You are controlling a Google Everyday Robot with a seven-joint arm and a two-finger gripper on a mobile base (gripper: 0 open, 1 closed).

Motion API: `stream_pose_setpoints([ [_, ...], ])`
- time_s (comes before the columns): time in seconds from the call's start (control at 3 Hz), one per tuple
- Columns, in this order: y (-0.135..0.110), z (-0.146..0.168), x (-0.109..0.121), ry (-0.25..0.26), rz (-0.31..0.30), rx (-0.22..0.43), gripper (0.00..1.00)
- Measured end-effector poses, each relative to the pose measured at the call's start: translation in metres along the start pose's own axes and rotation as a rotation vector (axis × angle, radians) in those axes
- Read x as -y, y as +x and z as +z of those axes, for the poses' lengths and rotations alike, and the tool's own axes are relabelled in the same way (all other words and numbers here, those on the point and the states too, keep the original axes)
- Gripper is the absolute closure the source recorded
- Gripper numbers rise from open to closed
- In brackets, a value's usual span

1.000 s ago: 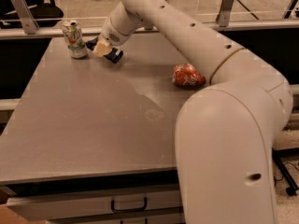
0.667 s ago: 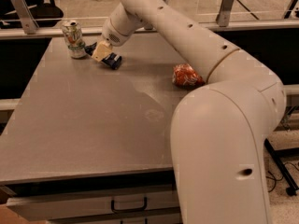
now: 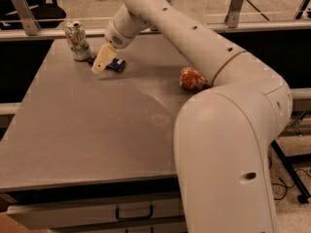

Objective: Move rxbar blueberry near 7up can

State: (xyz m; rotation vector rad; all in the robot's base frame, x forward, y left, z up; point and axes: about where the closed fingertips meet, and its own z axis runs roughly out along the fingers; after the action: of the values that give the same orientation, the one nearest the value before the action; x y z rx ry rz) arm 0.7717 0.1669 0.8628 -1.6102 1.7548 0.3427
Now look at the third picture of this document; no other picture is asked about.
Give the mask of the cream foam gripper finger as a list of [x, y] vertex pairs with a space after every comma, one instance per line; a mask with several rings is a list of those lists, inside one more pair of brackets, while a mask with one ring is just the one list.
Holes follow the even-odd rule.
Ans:
[[106, 66], [113, 61], [116, 55], [117, 50], [114, 46], [112, 46], [111, 44], [103, 45], [93, 62], [91, 71], [94, 74], [101, 73], [106, 68]]

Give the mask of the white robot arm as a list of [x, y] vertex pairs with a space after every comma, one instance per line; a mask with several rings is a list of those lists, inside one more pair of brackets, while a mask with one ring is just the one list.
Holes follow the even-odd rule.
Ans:
[[189, 233], [279, 233], [267, 152], [293, 110], [286, 81], [168, 0], [122, 1], [93, 72], [153, 26], [210, 85], [185, 103], [174, 127]]

